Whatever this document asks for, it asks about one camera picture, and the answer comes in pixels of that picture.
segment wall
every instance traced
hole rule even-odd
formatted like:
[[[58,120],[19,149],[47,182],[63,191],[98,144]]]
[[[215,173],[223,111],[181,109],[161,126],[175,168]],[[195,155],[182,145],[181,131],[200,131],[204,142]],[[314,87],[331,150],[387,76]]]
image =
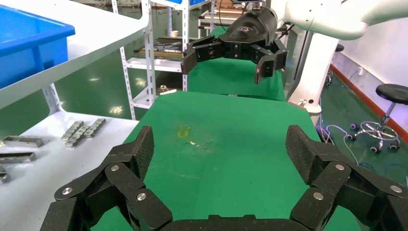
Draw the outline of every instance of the wall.
[[[408,18],[370,26],[360,39],[341,41],[343,54],[384,83],[408,86]]]
[[[360,39],[340,41],[344,51],[335,53],[331,63],[383,111],[390,102],[375,89],[382,83],[408,86],[408,18],[369,27]],[[359,75],[359,67],[364,68]],[[408,131],[408,106],[398,104],[391,118]]]

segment metal shelving unit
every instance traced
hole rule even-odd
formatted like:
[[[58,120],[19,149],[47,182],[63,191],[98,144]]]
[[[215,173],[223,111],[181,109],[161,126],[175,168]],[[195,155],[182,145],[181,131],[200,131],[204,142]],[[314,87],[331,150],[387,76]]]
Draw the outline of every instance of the metal shelving unit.
[[[48,117],[21,134],[41,137],[43,146],[8,147],[0,142],[2,153],[28,151],[35,152],[37,156],[31,163],[5,165],[11,181],[0,185],[0,230],[39,230],[50,203],[55,200],[55,191],[97,167],[111,148],[123,143],[138,123],[135,120],[106,118],[106,124],[96,136],[82,141],[77,147],[67,148],[61,141],[61,136],[74,121],[82,120],[90,125],[102,116],[64,111],[53,83],[120,47],[125,70],[127,62],[123,46],[143,34],[147,45],[153,41],[150,14],[144,14],[139,20],[118,15],[116,0],[112,3],[115,13],[68,0],[0,0],[2,5],[70,24],[76,31],[74,36],[67,38],[67,62],[0,89],[0,109],[37,90],[43,91],[50,109]],[[147,12],[150,0],[142,0],[142,3],[143,11]],[[153,73],[150,78],[154,77],[154,65],[147,68],[147,73],[148,76]]]
[[[182,37],[183,51],[187,48],[187,44],[190,38],[189,36],[190,10],[196,9],[205,4],[211,3],[211,25],[210,25],[211,28],[210,30],[214,28],[215,0],[205,0],[195,5],[190,5],[189,0],[182,0],[181,4],[177,4],[177,3],[167,1],[167,0],[152,0],[152,2],[167,6],[167,11],[168,11],[167,28],[168,28],[169,35],[170,35],[170,32],[173,30],[172,29],[172,8],[174,8],[175,10],[182,11],[182,36],[181,37]],[[151,7],[149,7],[149,16],[150,17],[149,17],[148,27],[150,26],[150,31],[152,31],[151,30],[151,24],[152,24]],[[150,33],[150,38],[151,38],[150,41],[152,41],[153,40],[152,33]],[[145,48],[146,48],[146,53],[150,54],[150,55],[146,55],[146,59],[131,58],[129,60],[125,60],[124,52],[123,53],[121,52],[122,63],[124,64],[125,80],[127,83],[127,90],[128,90],[127,93],[129,95],[129,104],[130,104],[130,109],[132,111],[132,114],[134,114],[133,107],[140,107],[140,108],[148,109],[153,104],[155,100],[155,96],[156,96],[156,89],[155,89],[155,82],[154,82],[154,70],[181,73],[180,62],[162,60],[162,59],[154,59],[153,43],[145,42]],[[139,95],[137,95],[137,97],[132,99],[131,98],[132,93],[130,91],[130,87],[128,86],[127,68],[147,69],[148,78],[149,78],[148,83],[150,84],[148,86],[148,89],[150,89],[150,91],[148,91],[148,89],[145,89]],[[187,91],[187,86],[188,86],[187,81],[188,81],[188,76],[183,75],[183,91]]]

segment green table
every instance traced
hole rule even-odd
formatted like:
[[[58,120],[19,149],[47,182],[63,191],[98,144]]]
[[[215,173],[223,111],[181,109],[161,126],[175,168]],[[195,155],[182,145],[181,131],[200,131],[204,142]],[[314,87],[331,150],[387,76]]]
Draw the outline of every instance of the green table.
[[[291,124],[318,140],[308,113],[286,102],[178,91],[159,96],[126,142],[152,126],[155,149],[145,183],[174,220],[288,218],[308,188],[286,154]],[[92,230],[130,227],[114,208]],[[341,207],[325,229],[358,230]]]
[[[217,37],[225,31],[219,26],[211,34]],[[256,98],[285,101],[280,71],[254,83],[256,65],[248,60],[213,59],[200,62],[189,73],[189,91],[213,94],[238,94]]]

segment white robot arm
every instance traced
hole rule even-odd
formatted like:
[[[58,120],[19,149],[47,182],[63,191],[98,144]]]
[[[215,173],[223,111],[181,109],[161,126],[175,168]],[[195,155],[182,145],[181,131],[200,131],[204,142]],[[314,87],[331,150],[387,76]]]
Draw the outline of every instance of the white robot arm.
[[[362,37],[367,27],[408,17],[408,0],[272,0],[278,21],[336,39]]]

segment blue plastic bin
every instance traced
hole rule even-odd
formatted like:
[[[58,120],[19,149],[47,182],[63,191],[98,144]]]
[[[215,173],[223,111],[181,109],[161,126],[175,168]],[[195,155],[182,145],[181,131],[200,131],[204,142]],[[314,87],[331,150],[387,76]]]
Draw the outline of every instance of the blue plastic bin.
[[[0,89],[68,60],[73,26],[0,5]]]

